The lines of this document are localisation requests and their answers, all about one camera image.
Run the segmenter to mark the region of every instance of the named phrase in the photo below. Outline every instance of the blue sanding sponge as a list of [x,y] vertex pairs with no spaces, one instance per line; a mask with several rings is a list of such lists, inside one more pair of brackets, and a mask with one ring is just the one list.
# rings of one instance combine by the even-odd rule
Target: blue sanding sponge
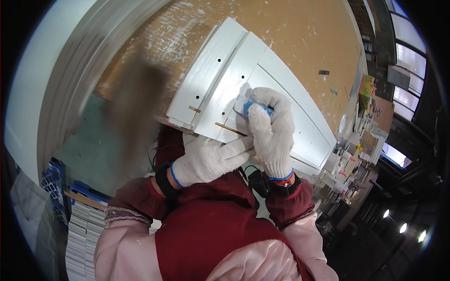
[[263,105],[260,105],[260,104],[258,104],[258,103],[256,103],[256,102],[254,102],[254,101],[252,101],[252,100],[246,98],[245,96],[242,96],[242,95],[238,96],[238,98],[236,99],[236,103],[234,104],[234,110],[235,110],[237,113],[240,113],[240,114],[242,114],[242,115],[248,117],[248,109],[249,109],[250,106],[253,105],[253,104],[257,104],[257,105],[259,105],[260,107],[262,107],[262,108],[267,112],[267,114],[268,114],[270,117],[272,117],[272,114],[274,113],[274,110],[273,110],[273,109],[268,108],[268,107],[265,107],[265,106],[263,106]]

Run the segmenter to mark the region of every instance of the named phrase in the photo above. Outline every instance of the hand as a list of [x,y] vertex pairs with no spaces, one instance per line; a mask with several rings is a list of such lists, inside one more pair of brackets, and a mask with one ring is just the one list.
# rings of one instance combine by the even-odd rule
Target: hand
[[252,148],[253,137],[239,138],[222,145],[219,141],[199,136],[186,145],[185,155],[172,163],[172,176],[181,188],[194,183],[210,183],[255,156]]
[[289,156],[294,145],[294,122],[287,97],[269,88],[254,88],[251,99],[274,109],[272,123],[267,112],[257,104],[248,110],[249,129],[255,138],[255,150],[265,166],[269,180],[292,178],[292,160]]

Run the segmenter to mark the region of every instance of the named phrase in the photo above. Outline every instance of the window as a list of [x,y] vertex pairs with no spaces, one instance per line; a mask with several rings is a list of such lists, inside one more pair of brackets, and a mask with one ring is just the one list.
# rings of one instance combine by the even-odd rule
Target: window
[[411,164],[411,160],[403,155],[400,151],[396,150],[393,146],[384,143],[383,149],[381,150],[381,156],[388,159],[390,162],[394,163],[395,166],[400,169],[406,168],[409,164]]
[[406,18],[402,18],[396,14],[392,13],[391,17],[392,23],[394,24],[395,37],[425,54],[425,44],[414,25]]
[[397,86],[395,86],[394,90],[394,100],[412,111],[416,110],[417,104],[419,103],[419,98]]
[[405,18],[407,18],[408,16],[406,15],[405,11],[400,7],[400,5],[398,5],[397,1],[392,0],[392,5],[394,6],[394,11],[397,14],[400,14],[402,16],[404,16]]
[[422,93],[423,89],[423,80],[417,77],[416,75],[411,73],[411,80],[409,81],[409,91],[411,91],[413,94],[420,97],[420,94]]
[[425,78],[425,69],[427,67],[427,60],[399,43],[397,45],[397,64],[406,68],[420,78]]
[[408,108],[404,107],[403,105],[401,105],[400,103],[394,101],[394,112],[403,116],[404,118],[408,119],[409,121],[411,121],[413,119],[414,116],[414,112],[409,110]]

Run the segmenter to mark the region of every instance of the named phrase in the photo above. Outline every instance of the wooden strip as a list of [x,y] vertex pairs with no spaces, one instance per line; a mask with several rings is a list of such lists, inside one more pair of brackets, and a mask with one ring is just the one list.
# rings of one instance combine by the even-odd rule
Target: wooden strip
[[90,199],[90,198],[88,198],[88,197],[86,197],[86,196],[84,196],[84,195],[82,195],[80,193],[74,193],[73,191],[70,191],[70,192],[64,191],[64,194],[66,196],[72,198],[72,199],[75,199],[75,200],[83,203],[83,204],[86,204],[86,205],[89,205],[89,206],[94,207],[96,209],[105,211],[106,206],[104,206],[104,205],[102,205],[100,203],[97,203],[94,200],[92,200],[92,199]]
[[194,110],[195,112],[201,113],[201,111],[198,110],[198,109],[196,109],[195,107],[189,106],[189,109],[192,109],[192,110]]
[[222,125],[221,123],[216,122],[215,124],[216,124],[217,126],[219,126],[219,127],[222,127],[222,128],[224,128],[224,129],[230,130],[230,131],[232,131],[233,133],[240,134],[240,135],[243,136],[243,137],[248,137],[246,134],[243,134],[243,133],[241,133],[241,132],[236,131],[235,129],[232,129],[232,128],[230,128],[230,127],[227,127],[227,126],[225,126],[225,125]]

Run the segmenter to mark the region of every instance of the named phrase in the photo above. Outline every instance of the workbench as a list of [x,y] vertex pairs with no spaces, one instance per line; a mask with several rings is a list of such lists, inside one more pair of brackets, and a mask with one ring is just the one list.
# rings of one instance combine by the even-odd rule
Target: workbench
[[[211,29],[232,17],[272,48],[336,130],[362,45],[347,0],[187,1],[169,2],[142,24],[110,62],[94,94],[110,99],[131,54],[146,48],[148,59],[170,73],[155,112],[155,119],[168,125],[166,110],[190,63]],[[320,70],[329,75],[319,75]]]

